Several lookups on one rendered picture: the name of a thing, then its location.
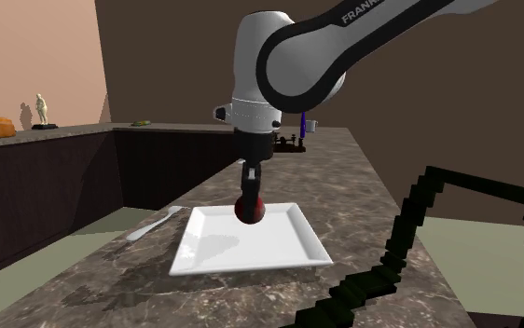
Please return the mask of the dark kitchen counter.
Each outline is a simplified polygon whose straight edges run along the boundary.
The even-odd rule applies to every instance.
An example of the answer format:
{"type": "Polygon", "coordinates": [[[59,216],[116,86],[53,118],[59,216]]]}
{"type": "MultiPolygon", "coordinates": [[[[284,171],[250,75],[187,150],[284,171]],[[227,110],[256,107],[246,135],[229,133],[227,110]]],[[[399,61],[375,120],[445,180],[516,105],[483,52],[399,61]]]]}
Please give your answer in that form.
{"type": "Polygon", "coordinates": [[[159,210],[237,160],[233,130],[95,124],[0,140],[0,269],[123,207],[159,210]]]}

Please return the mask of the silver spoon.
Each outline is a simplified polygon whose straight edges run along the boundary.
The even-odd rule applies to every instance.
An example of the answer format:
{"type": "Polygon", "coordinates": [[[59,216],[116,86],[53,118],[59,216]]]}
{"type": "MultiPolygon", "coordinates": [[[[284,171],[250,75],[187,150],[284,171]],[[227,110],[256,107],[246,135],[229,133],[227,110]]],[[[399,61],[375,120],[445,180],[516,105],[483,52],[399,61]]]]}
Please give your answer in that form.
{"type": "Polygon", "coordinates": [[[144,227],[141,227],[132,233],[130,233],[126,237],[126,241],[133,242],[138,239],[140,239],[143,235],[151,231],[153,228],[157,227],[158,225],[166,222],[169,218],[171,218],[175,213],[181,211],[184,208],[184,206],[171,206],[164,217],[158,219],[157,221],[151,223],[150,225],[146,225],[144,227]]]}

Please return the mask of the cream figure statue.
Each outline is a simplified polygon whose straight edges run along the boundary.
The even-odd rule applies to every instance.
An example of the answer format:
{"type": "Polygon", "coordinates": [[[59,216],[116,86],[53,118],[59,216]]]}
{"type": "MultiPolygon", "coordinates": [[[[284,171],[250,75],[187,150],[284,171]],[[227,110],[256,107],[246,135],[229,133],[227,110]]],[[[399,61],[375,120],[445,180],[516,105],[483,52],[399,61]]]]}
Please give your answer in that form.
{"type": "Polygon", "coordinates": [[[38,113],[40,123],[34,124],[32,130],[54,130],[58,128],[56,124],[48,122],[48,107],[40,93],[36,94],[35,110],[38,113]]]}

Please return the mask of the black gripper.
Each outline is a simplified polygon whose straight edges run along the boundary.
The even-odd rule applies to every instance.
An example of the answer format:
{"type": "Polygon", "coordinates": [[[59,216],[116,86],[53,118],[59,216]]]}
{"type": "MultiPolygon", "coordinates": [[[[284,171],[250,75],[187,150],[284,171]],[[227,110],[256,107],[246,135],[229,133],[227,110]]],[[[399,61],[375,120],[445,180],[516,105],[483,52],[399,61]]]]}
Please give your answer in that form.
{"type": "Polygon", "coordinates": [[[241,199],[246,203],[249,199],[250,191],[250,168],[253,168],[253,193],[254,202],[259,200],[261,185],[261,164],[263,160],[268,160],[273,156],[273,134],[272,133],[252,133],[238,129],[234,130],[233,143],[238,152],[239,158],[244,159],[241,168],[241,199]]]}

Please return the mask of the dark red ball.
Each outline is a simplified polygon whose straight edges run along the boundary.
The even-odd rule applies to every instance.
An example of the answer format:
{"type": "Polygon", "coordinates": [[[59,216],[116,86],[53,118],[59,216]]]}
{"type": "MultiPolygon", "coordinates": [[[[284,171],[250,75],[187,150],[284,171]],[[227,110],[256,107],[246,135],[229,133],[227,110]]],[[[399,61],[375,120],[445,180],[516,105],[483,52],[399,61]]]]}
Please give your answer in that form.
{"type": "Polygon", "coordinates": [[[265,215],[266,207],[261,197],[245,199],[240,196],[234,204],[236,217],[244,224],[254,225],[260,222],[265,215]]]}

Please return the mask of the white square plate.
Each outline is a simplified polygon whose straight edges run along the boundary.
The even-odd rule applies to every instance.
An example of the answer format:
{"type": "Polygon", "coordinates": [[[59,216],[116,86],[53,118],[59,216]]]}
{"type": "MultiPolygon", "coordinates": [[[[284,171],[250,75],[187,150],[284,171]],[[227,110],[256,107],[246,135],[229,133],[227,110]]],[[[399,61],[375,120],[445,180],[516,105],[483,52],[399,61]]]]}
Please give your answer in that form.
{"type": "Polygon", "coordinates": [[[295,203],[268,203],[263,219],[247,225],[234,208],[192,210],[170,274],[186,276],[279,268],[320,267],[330,255],[295,203]]]}

